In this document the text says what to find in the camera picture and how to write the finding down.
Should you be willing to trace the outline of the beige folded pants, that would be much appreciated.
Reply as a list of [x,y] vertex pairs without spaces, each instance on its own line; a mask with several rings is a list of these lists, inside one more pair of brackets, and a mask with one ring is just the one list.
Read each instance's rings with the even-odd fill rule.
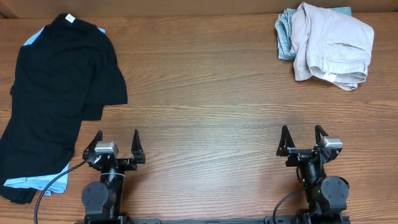
[[374,29],[357,18],[303,2],[292,16],[291,42],[295,80],[317,77],[346,91],[366,81]]

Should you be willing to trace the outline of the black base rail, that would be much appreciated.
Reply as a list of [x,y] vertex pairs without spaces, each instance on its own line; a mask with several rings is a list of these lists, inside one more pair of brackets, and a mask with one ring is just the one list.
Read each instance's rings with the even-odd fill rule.
[[[275,217],[276,223],[278,224],[293,224],[293,223],[304,223],[295,220],[294,216],[283,215]],[[122,218],[121,220],[97,220],[97,221],[83,221],[83,223],[95,223],[95,224],[117,224],[117,223],[128,223],[128,224],[273,224],[272,216],[266,216],[264,218],[233,218],[233,219],[207,219],[207,220],[160,220],[160,219],[131,219]],[[316,220],[313,223],[339,223],[338,220],[332,220],[327,222],[321,222]],[[349,216],[343,216],[344,224],[350,224],[351,220]]]

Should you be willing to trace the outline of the light blue printed t-shirt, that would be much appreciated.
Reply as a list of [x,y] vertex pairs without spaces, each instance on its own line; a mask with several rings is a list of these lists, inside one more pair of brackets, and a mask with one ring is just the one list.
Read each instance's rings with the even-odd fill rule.
[[[33,36],[29,37],[29,39],[26,40],[24,43],[24,46],[31,45],[34,43],[34,41],[39,37],[39,35],[43,32],[45,27],[41,28],[37,33],[35,33]],[[98,30],[100,30],[103,34],[106,33],[105,29],[102,29],[100,27],[97,27]],[[15,92],[15,82],[13,86],[11,87],[11,92]],[[83,120],[84,121],[96,121],[100,120],[103,112],[103,107],[100,106],[97,109],[94,109],[93,112],[84,112],[83,110]],[[59,173],[61,174],[62,172],[65,172],[68,170],[70,163],[63,168],[63,170]],[[52,174],[52,175],[41,175],[41,176],[35,176],[35,177],[19,177],[19,178],[13,178],[13,179],[7,179],[5,181],[4,186],[5,187],[12,187],[12,188],[23,188],[23,189],[28,189],[28,188],[33,188],[36,190],[43,190],[44,187],[57,175],[59,174]],[[52,192],[54,193],[64,193],[64,191],[67,189],[67,183],[68,183],[68,174],[66,176],[61,177],[60,180],[57,180],[55,184],[53,184],[53,187],[50,187],[49,190],[45,191],[46,195],[51,195]]]

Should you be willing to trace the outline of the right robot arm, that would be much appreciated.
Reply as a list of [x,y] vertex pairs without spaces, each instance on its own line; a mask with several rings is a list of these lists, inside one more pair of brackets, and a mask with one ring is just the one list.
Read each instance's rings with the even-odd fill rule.
[[338,176],[328,176],[324,165],[335,160],[343,150],[340,138],[329,136],[318,124],[315,126],[315,145],[311,149],[297,149],[286,125],[282,127],[276,155],[286,157],[285,165],[294,167],[303,187],[285,196],[275,206],[272,222],[277,223],[277,211],[288,199],[305,194],[307,208],[297,210],[292,223],[349,223],[343,216],[347,209],[349,182]]

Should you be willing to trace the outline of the grey-blue folded garment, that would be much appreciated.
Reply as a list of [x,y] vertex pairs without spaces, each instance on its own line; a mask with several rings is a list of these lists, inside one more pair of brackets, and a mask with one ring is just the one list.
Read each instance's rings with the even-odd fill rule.
[[296,53],[291,43],[292,16],[296,9],[286,9],[275,23],[277,31],[277,49],[280,60],[294,60]]

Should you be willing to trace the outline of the black garment under pile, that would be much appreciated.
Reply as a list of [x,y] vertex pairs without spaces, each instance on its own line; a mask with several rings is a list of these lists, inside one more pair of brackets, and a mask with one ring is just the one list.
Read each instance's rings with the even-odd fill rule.
[[1,186],[1,196],[13,203],[25,204],[31,203],[37,190],[33,188],[12,188]]

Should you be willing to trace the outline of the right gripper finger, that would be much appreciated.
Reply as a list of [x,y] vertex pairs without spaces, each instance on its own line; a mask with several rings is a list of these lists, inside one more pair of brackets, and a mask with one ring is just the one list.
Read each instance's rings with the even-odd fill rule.
[[289,129],[286,125],[283,125],[279,146],[277,148],[277,156],[289,156],[291,151],[295,150],[295,144],[290,135]]
[[321,141],[321,138],[324,136],[328,136],[328,134],[325,132],[325,130],[319,124],[317,124],[315,126],[316,144],[319,144]]

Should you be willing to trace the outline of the black t-shirt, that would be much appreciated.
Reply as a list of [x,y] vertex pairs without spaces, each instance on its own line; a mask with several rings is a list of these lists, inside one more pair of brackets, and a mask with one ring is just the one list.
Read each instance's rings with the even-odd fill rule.
[[58,15],[20,48],[12,114],[1,137],[1,177],[59,173],[75,153],[83,121],[127,103],[114,47],[99,28]]

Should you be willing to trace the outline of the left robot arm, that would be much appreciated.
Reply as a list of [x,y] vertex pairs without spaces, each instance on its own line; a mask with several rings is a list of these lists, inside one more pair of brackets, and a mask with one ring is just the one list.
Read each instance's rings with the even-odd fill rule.
[[125,172],[137,170],[146,157],[138,130],[134,131],[131,146],[132,157],[119,159],[114,141],[103,141],[99,130],[83,152],[86,163],[101,172],[98,182],[89,183],[82,191],[85,206],[85,223],[132,223],[127,213],[121,211]]

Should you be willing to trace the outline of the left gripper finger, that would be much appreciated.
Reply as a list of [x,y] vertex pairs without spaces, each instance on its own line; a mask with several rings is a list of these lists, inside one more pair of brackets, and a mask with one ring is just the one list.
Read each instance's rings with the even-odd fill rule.
[[146,156],[144,154],[141,142],[139,139],[139,132],[137,129],[134,130],[134,136],[131,146],[131,154],[133,155],[133,161],[135,164],[145,164]]
[[103,132],[102,130],[99,130],[96,134],[96,136],[93,138],[92,142],[89,143],[89,145],[86,147],[86,149],[83,151],[82,158],[87,159],[91,154],[95,152],[95,147],[99,141],[103,140]]

